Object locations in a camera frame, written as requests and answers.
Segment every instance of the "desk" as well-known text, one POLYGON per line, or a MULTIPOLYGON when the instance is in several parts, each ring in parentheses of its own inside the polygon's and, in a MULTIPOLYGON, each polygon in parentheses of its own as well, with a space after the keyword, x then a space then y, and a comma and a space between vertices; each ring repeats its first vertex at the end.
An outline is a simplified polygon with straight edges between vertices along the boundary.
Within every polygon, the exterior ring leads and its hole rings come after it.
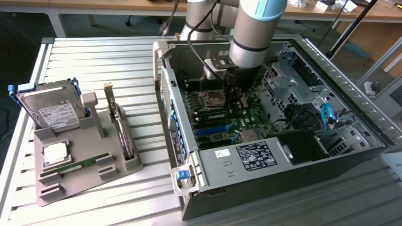
MULTIPOLYGON (((0 0, 0 11, 46 13, 50 16, 56 36, 66 38, 60 14, 87 15, 139 15, 170 16, 173 2, 150 2, 147 0, 0 0)), ((315 2, 309 1, 307 7, 287 6, 282 19, 333 21, 339 10, 319 13, 314 10, 315 2)), ((179 4, 175 16, 186 16, 187 3, 179 4)), ((358 7, 352 13, 342 13, 338 21, 354 21, 362 12, 358 7)), ((392 4, 380 0, 366 15, 364 22, 402 23, 402 12, 392 4)))
MULTIPOLYGON (((31 82, 71 76, 83 92, 112 82, 145 168, 44 207, 35 205, 32 120, 20 112, 0 174, 0 225, 401 225, 402 182, 378 157, 341 177, 267 199, 181 220, 153 78, 161 37, 67 38, 40 47, 31 82)), ((104 95, 98 110, 106 109, 104 95)))

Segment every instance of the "hard drive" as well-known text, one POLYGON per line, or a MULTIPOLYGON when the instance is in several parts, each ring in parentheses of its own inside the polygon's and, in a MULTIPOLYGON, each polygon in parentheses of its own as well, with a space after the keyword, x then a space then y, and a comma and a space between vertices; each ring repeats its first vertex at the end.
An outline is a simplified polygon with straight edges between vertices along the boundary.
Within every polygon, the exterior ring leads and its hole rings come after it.
POLYGON ((88 116, 76 79, 22 84, 16 92, 10 85, 10 96, 27 110, 39 129, 51 127, 54 132, 63 132, 79 127, 79 120, 88 116))

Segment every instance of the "green circuit board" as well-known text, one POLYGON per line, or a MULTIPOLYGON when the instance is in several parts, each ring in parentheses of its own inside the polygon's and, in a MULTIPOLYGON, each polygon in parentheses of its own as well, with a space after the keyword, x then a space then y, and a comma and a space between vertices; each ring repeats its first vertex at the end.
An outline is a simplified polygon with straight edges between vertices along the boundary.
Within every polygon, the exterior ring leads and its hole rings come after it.
MULTIPOLYGON (((207 92, 214 94, 219 90, 209 90, 207 92)), ((206 101, 205 93, 206 91, 182 93, 193 132, 201 150, 249 142, 250 139, 245 138, 246 130, 253 130, 253 133, 257 135, 255 139, 263 139, 269 135, 271 122, 267 119, 267 114, 261 103, 255 101, 259 99, 258 94, 249 91, 246 95, 249 108, 239 110, 239 112, 229 116, 226 115, 226 111, 219 110, 219 107, 214 108, 210 105, 206 101), (225 126, 229 128, 227 131, 202 135, 197 134, 201 127, 202 129, 209 129, 223 128, 225 126)))

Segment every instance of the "blue pcie slot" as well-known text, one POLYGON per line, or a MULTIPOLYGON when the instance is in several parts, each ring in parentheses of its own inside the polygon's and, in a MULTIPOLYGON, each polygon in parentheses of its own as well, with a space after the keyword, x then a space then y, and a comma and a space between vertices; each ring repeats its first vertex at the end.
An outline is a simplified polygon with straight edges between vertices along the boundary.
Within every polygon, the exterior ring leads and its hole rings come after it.
POLYGON ((207 135, 207 134, 213 134, 213 133, 229 132, 231 127, 233 127, 233 125, 230 124, 226 126, 219 126, 219 127, 214 127, 214 128, 209 128, 209 129, 198 129, 198 130, 195 130, 195 135, 201 136, 201 135, 207 135))

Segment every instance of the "power supply label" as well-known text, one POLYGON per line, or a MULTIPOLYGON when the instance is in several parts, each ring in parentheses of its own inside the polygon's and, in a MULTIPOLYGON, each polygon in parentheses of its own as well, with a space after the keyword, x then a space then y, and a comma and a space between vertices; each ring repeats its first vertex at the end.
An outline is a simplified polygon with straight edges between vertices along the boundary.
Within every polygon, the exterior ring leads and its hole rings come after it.
POLYGON ((258 170, 278 164, 265 141, 239 146, 237 147, 237 150, 247 171, 258 170))
POLYGON ((39 113, 52 129, 79 122, 71 103, 40 109, 39 113))

